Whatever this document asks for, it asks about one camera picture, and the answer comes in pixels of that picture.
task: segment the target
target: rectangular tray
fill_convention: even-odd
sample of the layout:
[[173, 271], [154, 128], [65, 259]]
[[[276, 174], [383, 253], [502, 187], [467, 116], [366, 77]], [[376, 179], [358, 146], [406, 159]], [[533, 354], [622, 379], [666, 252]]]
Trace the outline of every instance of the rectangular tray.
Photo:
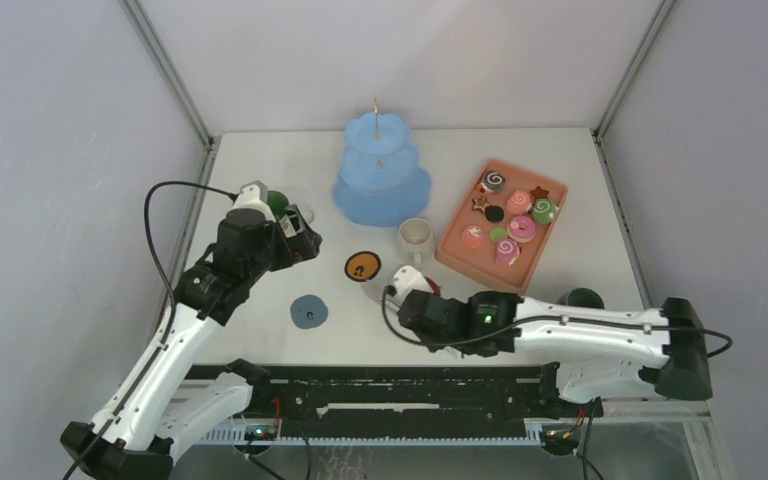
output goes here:
[[[488, 171], [499, 172], [505, 177], [505, 187], [501, 192], [481, 193], [476, 188], [485, 172]], [[506, 211], [505, 219], [502, 222], [490, 223], [484, 214], [472, 210], [472, 199], [486, 196], [491, 205], [505, 208], [508, 198], [515, 190], [528, 192], [538, 186], [548, 190], [549, 200], [558, 206], [555, 220], [549, 225], [537, 225], [535, 237], [530, 242], [520, 244], [522, 253], [516, 263], [511, 266], [497, 265], [494, 262], [496, 245], [490, 240], [490, 230], [496, 227], [506, 228], [514, 214]], [[488, 161], [476, 176], [475, 181], [470, 184], [463, 202], [455, 211], [455, 216], [449, 223], [446, 234], [437, 248], [435, 254], [437, 261], [493, 290], [524, 293], [528, 287], [528, 282], [531, 281], [531, 276], [534, 274], [534, 269], [537, 268], [537, 261], [543, 253], [543, 248], [549, 241], [549, 235], [558, 221], [557, 216], [563, 210], [567, 191], [568, 188], [563, 183], [530, 170], [515, 167], [501, 160]], [[461, 241], [461, 233], [470, 225], [478, 225], [484, 234], [481, 246], [477, 249], [469, 248]]]

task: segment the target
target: tabletop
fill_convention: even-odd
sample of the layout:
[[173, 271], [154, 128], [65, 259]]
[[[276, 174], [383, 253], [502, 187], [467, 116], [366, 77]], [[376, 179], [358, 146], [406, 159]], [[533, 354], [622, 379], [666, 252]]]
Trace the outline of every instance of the tabletop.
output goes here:
[[[420, 166], [431, 174], [428, 207], [421, 215], [440, 239], [464, 193], [489, 158], [533, 170], [569, 188], [563, 212], [537, 265], [526, 295], [556, 301], [575, 287], [598, 292], [605, 307], [642, 308], [640, 292], [590, 131], [586, 128], [446, 129], [413, 132]], [[353, 253], [368, 250], [382, 260], [372, 280], [383, 288], [390, 272], [407, 263], [396, 228], [362, 227], [347, 220], [331, 198], [345, 142], [343, 132], [227, 133], [222, 136], [210, 185], [228, 191], [254, 180], [279, 190], [290, 203], [312, 209], [311, 227], [322, 235], [319, 256], [267, 273], [252, 288], [222, 334], [197, 357], [198, 364], [244, 358], [273, 365], [524, 365], [568, 360], [549, 352], [495, 357], [430, 353], [390, 333], [380, 305], [343, 273]], [[228, 199], [206, 195], [186, 266], [215, 241]], [[444, 297], [466, 300], [486, 287], [431, 260], [420, 270]], [[303, 295], [320, 297], [328, 308], [321, 326], [300, 329], [290, 305]]]

